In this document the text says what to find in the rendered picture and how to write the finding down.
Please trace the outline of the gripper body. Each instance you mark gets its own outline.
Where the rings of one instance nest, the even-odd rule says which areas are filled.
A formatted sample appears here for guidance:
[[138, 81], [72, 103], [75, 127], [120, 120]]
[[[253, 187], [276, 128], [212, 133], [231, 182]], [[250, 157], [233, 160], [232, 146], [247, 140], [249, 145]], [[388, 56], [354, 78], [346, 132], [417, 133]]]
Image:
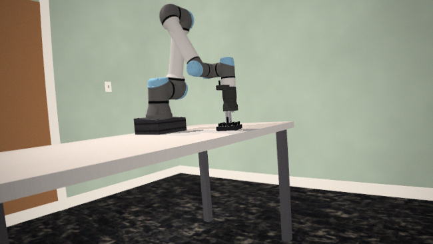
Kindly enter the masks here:
[[[222, 84], [222, 85], [221, 85]], [[224, 78], [218, 81], [216, 90], [222, 91], [223, 111], [238, 111], [236, 102], [236, 81], [235, 78]]]

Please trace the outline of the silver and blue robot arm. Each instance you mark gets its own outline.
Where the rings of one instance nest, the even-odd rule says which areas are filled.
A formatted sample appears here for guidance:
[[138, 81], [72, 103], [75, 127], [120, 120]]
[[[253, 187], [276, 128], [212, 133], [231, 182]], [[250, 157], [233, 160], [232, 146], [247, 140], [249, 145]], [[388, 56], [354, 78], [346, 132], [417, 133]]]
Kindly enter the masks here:
[[235, 78], [234, 59], [220, 58], [220, 63], [203, 63], [195, 51], [187, 34], [194, 24], [193, 14], [174, 4], [164, 5], [159, 13], [160, 21], [171, 38], [169, 74], [164, 78], [148, 80], [149, 106], [146, 119], [171, 119], [173, 114], [169, 100], [182, 99], [186, 96], [188, 86], [183, 77], [184, 60], [187, 73], [194, 77], [211, 79], [215, 77]]

